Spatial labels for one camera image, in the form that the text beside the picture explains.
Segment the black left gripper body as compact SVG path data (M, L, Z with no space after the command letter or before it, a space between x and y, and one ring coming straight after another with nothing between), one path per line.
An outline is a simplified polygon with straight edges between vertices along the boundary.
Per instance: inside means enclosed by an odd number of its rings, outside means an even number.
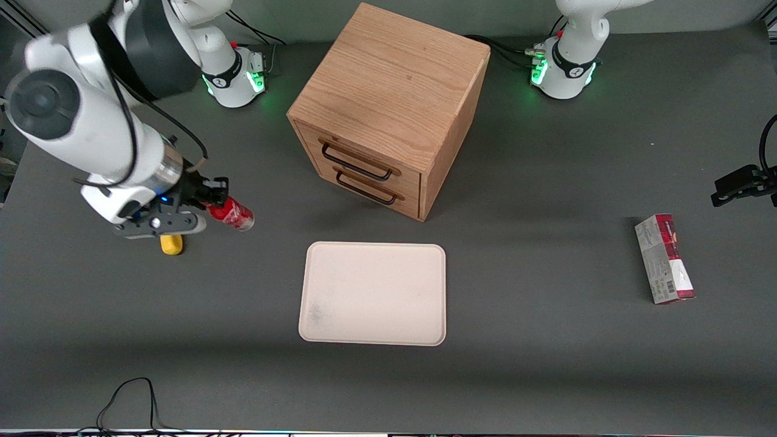
M764 180L761 185L758 186L758 190L755 193L755 197L768 196L772 205L777 207L776 199L776 166L769 167L764 170Z

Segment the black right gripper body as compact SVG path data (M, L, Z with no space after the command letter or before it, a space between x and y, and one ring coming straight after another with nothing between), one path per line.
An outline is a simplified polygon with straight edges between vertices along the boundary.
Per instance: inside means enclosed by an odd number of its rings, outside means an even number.
M203 178L206 177L200 175L199 172L183 172L171 189L159 195L159 212L173 214L182 211L183 208L194 208L189 206L189 199L200 197Z

